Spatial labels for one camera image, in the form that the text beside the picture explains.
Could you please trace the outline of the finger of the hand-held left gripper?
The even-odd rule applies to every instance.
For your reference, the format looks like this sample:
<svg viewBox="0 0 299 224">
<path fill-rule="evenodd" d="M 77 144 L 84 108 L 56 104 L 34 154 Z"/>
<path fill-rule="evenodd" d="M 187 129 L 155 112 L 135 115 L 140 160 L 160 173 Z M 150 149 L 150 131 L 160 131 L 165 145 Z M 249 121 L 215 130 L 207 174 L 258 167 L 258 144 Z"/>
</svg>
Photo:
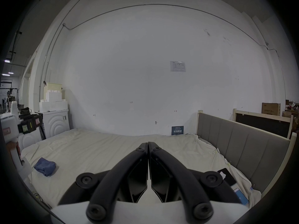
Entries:
<svg viewBox="0 0 299 224">
<path fill-rule="evenodd" d="M 19 133 L 28 134 L 35 131 L 43 124 L 43 118 L 39 114 L 31 114 L 26 112 L 19 114 L 19 123 L 17 125 Z"/>
</svg>

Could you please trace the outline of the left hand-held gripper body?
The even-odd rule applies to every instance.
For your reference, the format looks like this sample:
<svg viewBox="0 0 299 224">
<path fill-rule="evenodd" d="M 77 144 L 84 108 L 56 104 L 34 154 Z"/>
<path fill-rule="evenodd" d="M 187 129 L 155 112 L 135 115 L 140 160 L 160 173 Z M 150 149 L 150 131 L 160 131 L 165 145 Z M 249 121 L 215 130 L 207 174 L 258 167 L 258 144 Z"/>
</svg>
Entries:
<svg viewBox="0 0 299 224">
<path fill-rule="evenodd" d="M 1 114 L 2 134 L 4 136 L 5 143 L 10 141 L 17 142 L 19 141 L 19 136 L 27 135 L 19 133 L 18 131 L 18 115 L 17 101 L 11 102 L 10 112 Z M 32 172 L 32 168 L 27 159 L 21 159 L 21 156 L 18 156 L 16 150 L 13 150 L 11 153 L 13 157 L 13 164 L 21 179 L 28 178 L 29 174 Z"/>
</svg>

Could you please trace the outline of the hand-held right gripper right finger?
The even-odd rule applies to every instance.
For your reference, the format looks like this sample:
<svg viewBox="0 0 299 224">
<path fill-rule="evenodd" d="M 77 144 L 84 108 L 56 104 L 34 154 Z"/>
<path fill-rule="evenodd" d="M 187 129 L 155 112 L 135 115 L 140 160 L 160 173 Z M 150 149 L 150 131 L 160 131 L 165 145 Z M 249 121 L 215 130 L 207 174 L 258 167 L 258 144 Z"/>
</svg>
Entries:
<svg viewBox="0 0 299 224">
<path fill-rule="evenodd" d="M 149 172 L 160 201 L 181 203 L 187 223 L 233 223 L 242 215 L 241 201 L 220 173 L 188 169 L 154 142 L 149 142 Z"/>
</svg>

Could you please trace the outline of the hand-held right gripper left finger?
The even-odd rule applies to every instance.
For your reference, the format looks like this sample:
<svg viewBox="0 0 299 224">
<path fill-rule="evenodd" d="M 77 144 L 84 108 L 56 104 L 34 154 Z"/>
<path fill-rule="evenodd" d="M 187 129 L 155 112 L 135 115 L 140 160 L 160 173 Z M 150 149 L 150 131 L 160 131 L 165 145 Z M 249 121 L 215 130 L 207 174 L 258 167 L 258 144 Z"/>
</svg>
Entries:
<svg viewBox="0 0 299 224">
<path fill-rule="evenodd" d="M 79 174 L 58 205 L 88 201 L 85 214 L 94 224 L 113 221 L 117 201 L 137 203 L 147 190 L 148 144 L 143 143 L 111 170 Z"/>
</svg>

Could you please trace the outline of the person's left hand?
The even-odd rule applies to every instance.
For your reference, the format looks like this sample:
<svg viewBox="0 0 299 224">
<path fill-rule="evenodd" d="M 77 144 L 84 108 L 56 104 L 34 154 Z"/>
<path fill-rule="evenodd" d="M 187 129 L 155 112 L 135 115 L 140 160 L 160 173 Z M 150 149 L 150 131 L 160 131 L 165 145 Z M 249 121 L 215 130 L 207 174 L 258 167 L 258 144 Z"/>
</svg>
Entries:
<svg viewBox="0 0 299 224">
<path fill-rule="evenodd" d="M 18 156 L 20 156 L 20 147 L 19 147 L 18 141 L 17 142 L 10 141 L 10 142 L 6 143 L 6 148 L 8 150 L 8 153 L 9 153 L 11 159 L 13 159 L 12 153 L 11 153 L 13 150 L 16 150 Z"/>
</svg>

